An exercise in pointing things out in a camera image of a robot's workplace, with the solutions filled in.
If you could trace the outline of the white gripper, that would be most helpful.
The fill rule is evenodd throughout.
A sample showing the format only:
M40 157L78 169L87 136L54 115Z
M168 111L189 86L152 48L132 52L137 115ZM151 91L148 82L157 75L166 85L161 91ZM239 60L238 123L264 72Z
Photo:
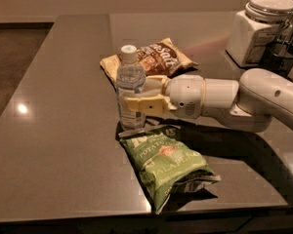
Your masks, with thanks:
M202 111L203 92L204 79L198 75L171 80L165 75L151 75L145 81L146 97L127 97L125 101L129 110L146 116L163 116L170 111L181 119L196 119Z

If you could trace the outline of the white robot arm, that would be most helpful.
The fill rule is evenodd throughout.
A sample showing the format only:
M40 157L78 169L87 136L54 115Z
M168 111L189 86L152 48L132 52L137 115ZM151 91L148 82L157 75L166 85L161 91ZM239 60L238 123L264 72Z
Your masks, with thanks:
M235 80L199 75L146 78L145 91L125 99L146 116L195 120L210 117L245 132L264 131L272 119L293 131L293 83L266 69L252 68Z

